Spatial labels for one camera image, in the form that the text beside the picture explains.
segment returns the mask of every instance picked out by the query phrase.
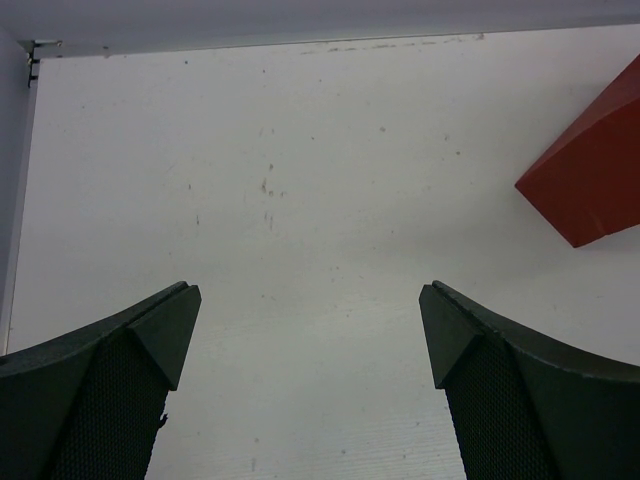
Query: metal bracket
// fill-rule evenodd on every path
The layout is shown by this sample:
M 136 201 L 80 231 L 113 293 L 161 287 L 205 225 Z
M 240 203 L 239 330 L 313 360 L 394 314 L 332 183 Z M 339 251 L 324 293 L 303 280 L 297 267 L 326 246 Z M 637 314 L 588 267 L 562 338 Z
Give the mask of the metal bracket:
M 29 78 L 27 80 L 27 86 L 31 88 L 31 83 L 36 82 L 40 76 L 40 58 L 37 56 L 36 49 L 49 46 L 62 46 L 62 40 L 29 40 L 27 42 L 20 42 L 22 47 L 26 50 L 29 58 L 27 64 L 29 65 Z

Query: red block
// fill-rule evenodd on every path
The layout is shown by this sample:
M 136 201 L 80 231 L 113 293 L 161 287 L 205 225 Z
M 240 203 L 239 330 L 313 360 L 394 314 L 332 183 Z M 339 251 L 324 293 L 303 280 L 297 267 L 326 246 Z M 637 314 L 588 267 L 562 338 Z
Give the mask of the red block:
M 574 247 L 640 224 L 640 56 L 516 188 Z

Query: white wall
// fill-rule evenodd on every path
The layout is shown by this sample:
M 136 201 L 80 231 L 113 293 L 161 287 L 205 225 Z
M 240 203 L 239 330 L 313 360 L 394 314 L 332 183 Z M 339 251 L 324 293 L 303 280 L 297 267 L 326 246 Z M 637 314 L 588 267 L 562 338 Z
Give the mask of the white wall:
M 28 75 L 26 53 L 0 27 L 0 355 L 10 328 L 30 143 Z
M 637 0 L 0 0 L 46 56 L 640 22 Z

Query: black mesh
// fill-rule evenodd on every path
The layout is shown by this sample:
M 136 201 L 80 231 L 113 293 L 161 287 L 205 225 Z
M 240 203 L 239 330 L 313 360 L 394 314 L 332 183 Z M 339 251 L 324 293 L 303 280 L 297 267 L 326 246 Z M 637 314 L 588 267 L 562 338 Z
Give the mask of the black mesh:
M 505 346 L 481 341 L 444 387 L 467 478 L 558 478 Z
M 126 332 L 99 347 L 52 455 L 52 479 L 144 478 L 168 393 L 154 368 Z

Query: white surface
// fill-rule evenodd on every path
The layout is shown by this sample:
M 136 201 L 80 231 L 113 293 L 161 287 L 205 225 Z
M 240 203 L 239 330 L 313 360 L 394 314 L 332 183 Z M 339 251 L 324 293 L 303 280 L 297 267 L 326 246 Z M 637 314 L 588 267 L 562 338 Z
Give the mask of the white surface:
M 0 27 L 0 355 L 6 353 L 10 328 L 35 106 L 28 75 L 26 53 Z
M 513 188 L 639 42 L 45 61 L 10 348 L 185 279 L 204 303 L 150 479 L 463 478 L 424 283 L 640 364 L 640 229 L 574 250 Z
M 0 0 L 42 55 L 102 55 L 640 22 L 637 0 Z

